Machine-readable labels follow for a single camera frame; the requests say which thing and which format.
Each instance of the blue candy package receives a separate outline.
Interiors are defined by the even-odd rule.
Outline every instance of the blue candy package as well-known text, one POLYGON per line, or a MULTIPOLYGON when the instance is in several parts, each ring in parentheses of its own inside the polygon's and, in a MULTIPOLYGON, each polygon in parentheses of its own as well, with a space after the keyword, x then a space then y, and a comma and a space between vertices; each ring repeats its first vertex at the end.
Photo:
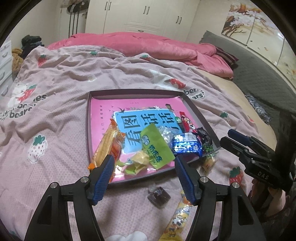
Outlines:
POLYGON ((202 157, 202 144, 191 132, 175 135, 172 141, 174 155, 182 153, 196 153, 202 157))

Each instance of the pink bed sheet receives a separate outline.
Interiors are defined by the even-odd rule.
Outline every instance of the pink bed sheet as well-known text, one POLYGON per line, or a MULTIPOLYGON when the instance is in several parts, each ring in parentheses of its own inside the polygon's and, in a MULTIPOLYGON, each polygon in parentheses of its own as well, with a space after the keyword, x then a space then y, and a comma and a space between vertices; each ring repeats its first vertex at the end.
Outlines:
POLYGON ((193 44, 168 39, 147 33, 117 32, 111 34, 75 34, 49 45, 49 50, 75 45, 95 45, 112 48, 132 57, 148 53, 153 58, 173 60, 197 66, 210 74, 233 77, 227 63, 216 55, 216 47, 211 44, 193 44))

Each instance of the white wall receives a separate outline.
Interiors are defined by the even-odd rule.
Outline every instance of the white wall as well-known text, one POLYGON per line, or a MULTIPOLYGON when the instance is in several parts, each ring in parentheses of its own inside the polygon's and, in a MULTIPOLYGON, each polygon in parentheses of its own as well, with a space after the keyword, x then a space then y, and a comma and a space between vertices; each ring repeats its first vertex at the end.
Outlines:
POLYGON ((186 42, 198 44, 207 30, 220 36, 232 2, 201 0, 186 42))
POLYGON ((56 41, 58 0, 42 0, 15 26, 11 32, 12 48, 21 48, 26 35, 40 36, 45 46, 56 41))

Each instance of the wall mural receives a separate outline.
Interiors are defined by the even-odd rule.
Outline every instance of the wall mural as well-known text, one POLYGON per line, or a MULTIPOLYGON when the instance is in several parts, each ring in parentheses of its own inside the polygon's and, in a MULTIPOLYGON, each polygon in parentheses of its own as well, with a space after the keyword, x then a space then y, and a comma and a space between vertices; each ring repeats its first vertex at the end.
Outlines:
POLYGON ((261 12, 261 10, 254 5, 244 3, 231 4, 221 33, 246 44, 257 12, 261 12))
POLYGON ((269 60, 296 86, 296 56, 277 26, 251 1, 230 5, 221 34, 269 60))

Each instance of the green snack package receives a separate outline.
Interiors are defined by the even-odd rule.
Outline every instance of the green snack package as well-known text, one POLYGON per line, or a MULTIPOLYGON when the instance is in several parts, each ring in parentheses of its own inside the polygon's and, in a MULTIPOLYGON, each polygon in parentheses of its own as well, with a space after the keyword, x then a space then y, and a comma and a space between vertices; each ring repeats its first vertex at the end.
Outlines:
POLYGON ((156 169, 160 169, 175 159, 155 124, 150 124, 141 131, 141 140, 143 150, 147 151, 150 163, 156 169))
POLYGON ((146 168, 146 165, 140 164, 140 163, 134 163, 129 165, 124 172, 128 175, 137 175, 140 171, 146 168))

